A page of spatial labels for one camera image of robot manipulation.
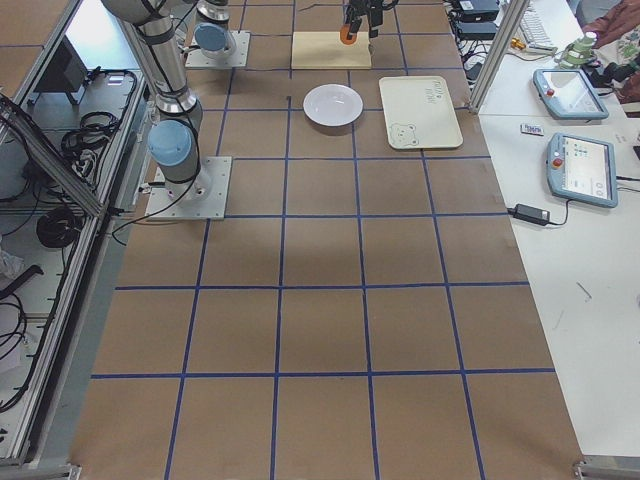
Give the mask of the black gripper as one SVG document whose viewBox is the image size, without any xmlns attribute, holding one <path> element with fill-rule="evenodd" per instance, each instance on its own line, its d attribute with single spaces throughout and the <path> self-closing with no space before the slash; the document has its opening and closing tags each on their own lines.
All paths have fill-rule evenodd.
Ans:
<svg viewBox="0 0 640 480">
<path fill-rule="evenodd" d="M 378 26 L 383 23 L 383 13 L 395 8 L 395 1 L 349 0 L 344 10 L 344 43 L 354 44 L 361 26 L 361 18 L 367 17 L 369 38 L 378 37 Z"/>
</svg>

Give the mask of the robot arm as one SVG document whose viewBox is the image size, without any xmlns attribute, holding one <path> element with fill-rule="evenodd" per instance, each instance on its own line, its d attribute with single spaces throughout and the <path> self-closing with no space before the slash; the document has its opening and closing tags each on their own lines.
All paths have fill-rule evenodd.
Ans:
<svg viewBox="0 0 640 480">
<path fill-rule="evenodd" d="M 170 18 L 173 1 L 105 1 L 104 7 L 131 31 L 130 46 L 151 86 L 158 123 L 148 150 L 163 174 L 169 197 L 193 199 L 209 181 L 202 173 L 199 126 L 202 107 L 188 84 Z"/>
<path fill-rule="evenodd" d="M 344 21 L 339 31 L 342 44 L 356 42 L 363 19 L 367 20 L 368 37 L 376 38 L 384 22 L 384 13 L 393 10 L 398 1 L 350 0 L 344 7 Z M 236 50 L 235 40 L 228 28 L 227 1 L 199 1 L 196 5 L 196 26 L 193 37 L 206 56 L 230 55 Z"/>
</svg>

